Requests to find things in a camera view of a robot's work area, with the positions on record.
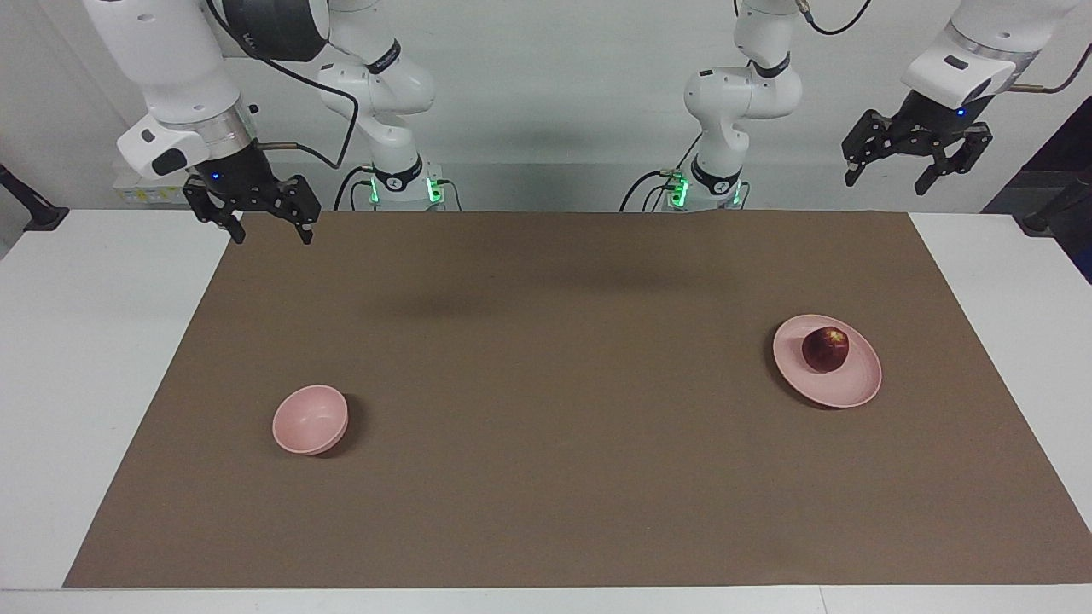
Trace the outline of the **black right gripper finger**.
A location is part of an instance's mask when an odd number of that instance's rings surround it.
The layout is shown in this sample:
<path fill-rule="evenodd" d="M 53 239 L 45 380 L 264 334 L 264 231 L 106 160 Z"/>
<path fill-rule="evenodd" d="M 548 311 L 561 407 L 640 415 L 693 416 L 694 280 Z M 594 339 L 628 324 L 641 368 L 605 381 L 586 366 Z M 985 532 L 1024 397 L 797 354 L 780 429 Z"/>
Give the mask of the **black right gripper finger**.
<path fill-rule="evenodd" d="M 241 219 L 235 216 L 232 206 L 218 206 L 212 199 L 207 187 L 198 177 L 189 177 L 183 184 L 183 198 L 195 220 L 206 224 L 215 224 L 219 229 L 229 233 L 230 240 L 240 245 L 245 241 L 246 231 Z"/>
<path fill-rule="evenodd" d="M 278 180 L 272 215 L 292 224 L 304 245 L 313 241 L 314 224 L 321 212 L 321 203 L 302 175 Z"/>

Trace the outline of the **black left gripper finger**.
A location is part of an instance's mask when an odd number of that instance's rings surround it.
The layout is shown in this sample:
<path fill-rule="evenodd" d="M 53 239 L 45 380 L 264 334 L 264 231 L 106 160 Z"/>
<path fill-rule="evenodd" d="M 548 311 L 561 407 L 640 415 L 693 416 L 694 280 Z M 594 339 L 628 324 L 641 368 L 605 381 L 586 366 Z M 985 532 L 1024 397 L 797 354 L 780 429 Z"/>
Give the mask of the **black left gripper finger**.
<path fill-rule="evenodd" d="M 926 144 L 926 154 L 931 157 L 931 164 L 914 184 L 915 193 L 924 197 L 938 179 L 952 174 L 968 174 L 990 145 L 993 132 L 988 125 L 970 125 L 956 135 L 921 137 L 919 141 Z"/>
<path fill-rule="evenodd" d="M 865 167 L 877 160 L 885 160 L 888 151 L 888 129 L 891 120 L 877 110 L 866 110 L 853 125 L 841 143 L 843 160 L 847 164 L 844 182 L 847 187 L 857 184 Z"/>

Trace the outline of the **dark red apple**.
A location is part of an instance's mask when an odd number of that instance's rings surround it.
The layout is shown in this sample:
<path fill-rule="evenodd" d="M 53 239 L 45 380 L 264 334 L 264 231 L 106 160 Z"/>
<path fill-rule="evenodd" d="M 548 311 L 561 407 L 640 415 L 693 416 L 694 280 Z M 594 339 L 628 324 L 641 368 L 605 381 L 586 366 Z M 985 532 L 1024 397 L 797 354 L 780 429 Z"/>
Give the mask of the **dark red apple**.
<path fill-rule="evenodd" d="M 802 357 L 815 371 L 831 373 L 842 369 L 850 347 L 846 331 L 834 326 L 819 327 L 803 338 Z"/>

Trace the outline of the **pink bowl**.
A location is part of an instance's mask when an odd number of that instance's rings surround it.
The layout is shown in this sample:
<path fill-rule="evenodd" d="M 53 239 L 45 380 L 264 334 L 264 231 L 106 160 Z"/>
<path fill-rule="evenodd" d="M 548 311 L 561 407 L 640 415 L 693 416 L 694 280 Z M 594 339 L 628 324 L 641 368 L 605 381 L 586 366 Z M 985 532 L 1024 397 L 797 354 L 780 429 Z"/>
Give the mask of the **pink bowl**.
<path fill-rule="evenodd" d="M 324 454 L 351 424 L 346 397 L 328 385 L 308 385 L 285 397 L 270 423 L 277 446 L 289 454 Z"/>

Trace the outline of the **pink plate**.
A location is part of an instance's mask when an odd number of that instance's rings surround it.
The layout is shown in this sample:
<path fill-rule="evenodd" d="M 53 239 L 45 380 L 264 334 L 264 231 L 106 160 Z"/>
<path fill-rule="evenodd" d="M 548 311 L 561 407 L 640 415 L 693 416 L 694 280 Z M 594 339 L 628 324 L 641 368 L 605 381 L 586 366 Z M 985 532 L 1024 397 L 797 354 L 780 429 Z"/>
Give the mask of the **pink plate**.
<path fill-rule="evenodd" d="M 823 327 L 835 327 L 848 339 L 847 358 L 838 369 L 819 371 L 804 358 L 804 339 Z M 885 369 L 868 339 L 833 317 L 803 314 L 782 322 L 771 342 L 778 373 L 804 399 L 823 408 L 862 408 L 879 393 Z"/>

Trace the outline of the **dark equipment cabinet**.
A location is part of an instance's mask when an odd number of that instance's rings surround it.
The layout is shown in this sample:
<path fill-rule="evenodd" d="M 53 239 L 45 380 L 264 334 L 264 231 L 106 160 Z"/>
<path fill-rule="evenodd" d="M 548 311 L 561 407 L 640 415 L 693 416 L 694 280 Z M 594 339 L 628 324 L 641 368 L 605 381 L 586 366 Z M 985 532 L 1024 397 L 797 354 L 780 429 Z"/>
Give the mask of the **dark equipment cabinet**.
<path fill-rule="evenodd" d="M 1018 217 L 1045 206 L 1072 182 L 1077 172 L 1091 166 L 1092 96 L 1082 102 L 982 212 L 1010 215 L 1017 222 Z M 1060 245 L 1077 271 L 1092 285 L 1092 206 L 1064 212 L 1051 222 L 1051 229 L 1053 236 L 1038 238 L 1053 238 Z"/>

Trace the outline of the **black clamp stand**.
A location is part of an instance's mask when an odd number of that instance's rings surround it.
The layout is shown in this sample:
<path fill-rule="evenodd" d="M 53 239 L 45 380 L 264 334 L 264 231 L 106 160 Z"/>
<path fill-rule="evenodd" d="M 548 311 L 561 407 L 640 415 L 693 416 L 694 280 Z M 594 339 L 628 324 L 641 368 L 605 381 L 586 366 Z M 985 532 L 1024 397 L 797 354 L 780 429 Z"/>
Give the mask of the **black clamp stand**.
<path fill-rule="evenodd" d="M 1051 223 L 1064 212 L 1073 209 L 1092 206 L 1092 166 L 1088 170 L 1077 172 L 1072 182 L 1064 187 L 1048 203 L 1040 209 L 1018 217 L 1017 222 L 1029 236 L 1053 236 Z"/>
<path fill-rule="evenodd" d="M 0 185 L 16 199 L 21 206 L 27 210 L 29 222 L 24 227 L 25 232 L 55 231 L 70 213 L 69 206 L 54 205 L 36 189 L 9 172 L 4 164 L 0 164 Z"/>

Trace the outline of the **brown table mat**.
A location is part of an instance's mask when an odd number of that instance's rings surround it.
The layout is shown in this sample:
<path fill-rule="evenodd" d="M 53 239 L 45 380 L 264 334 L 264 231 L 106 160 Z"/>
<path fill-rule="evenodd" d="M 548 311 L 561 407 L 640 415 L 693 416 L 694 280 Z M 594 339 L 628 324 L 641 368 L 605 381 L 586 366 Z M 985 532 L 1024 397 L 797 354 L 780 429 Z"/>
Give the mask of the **brown table mat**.
<path fill-rule="evenodd" d="M 909 215 L 332 213 L 221 257 L 71 588 L 1092 583 L 1092 533 Z M 868 339 L 862 408 L 778 371 Z M 324 454 L 270 432 L 339 389 Z"/>

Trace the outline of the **white wall power box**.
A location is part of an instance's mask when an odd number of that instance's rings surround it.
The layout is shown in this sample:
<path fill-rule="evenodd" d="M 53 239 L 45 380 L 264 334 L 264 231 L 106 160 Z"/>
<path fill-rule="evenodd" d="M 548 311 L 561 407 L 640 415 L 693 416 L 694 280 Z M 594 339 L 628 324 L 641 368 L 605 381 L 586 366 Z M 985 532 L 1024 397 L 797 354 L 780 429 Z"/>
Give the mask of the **white wall power box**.
<path fill-rule="evenodd" d="M 188 206 L 183 197 L 183 176 L 149 179 L 131 172 L 120 172 L 112 190 L 128 206 Z"/>

